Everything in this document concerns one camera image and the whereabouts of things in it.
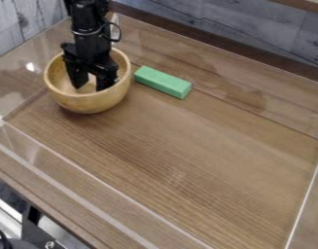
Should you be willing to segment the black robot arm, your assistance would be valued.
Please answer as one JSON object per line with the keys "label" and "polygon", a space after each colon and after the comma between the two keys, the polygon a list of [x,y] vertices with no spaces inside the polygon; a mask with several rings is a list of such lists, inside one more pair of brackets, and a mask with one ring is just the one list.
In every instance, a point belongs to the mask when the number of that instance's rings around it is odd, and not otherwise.
{"label": "black robot arm", "polygon": [[119,66],[111,57],[113,38],[107,20],[108,0],[64,0],[70,17],[73,42],[62,42],[62,60],[72,86],[80,89],[88,82],[88,75],[96,77],[96,91],[116,83]]}

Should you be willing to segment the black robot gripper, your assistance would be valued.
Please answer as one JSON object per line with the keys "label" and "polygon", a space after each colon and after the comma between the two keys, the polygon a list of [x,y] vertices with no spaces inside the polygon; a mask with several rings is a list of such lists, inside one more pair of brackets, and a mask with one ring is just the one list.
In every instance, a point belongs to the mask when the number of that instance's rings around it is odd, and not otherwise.
{"label": "black robot gripper", "polygon": [[80,89],[88,82],[88,74],[93,74],[96,91],[108,89],[115,84],[119,69],[111,56],[111,36],[107,34],[74,35],[72,43],[61,43],[61,49],[72,86]]}

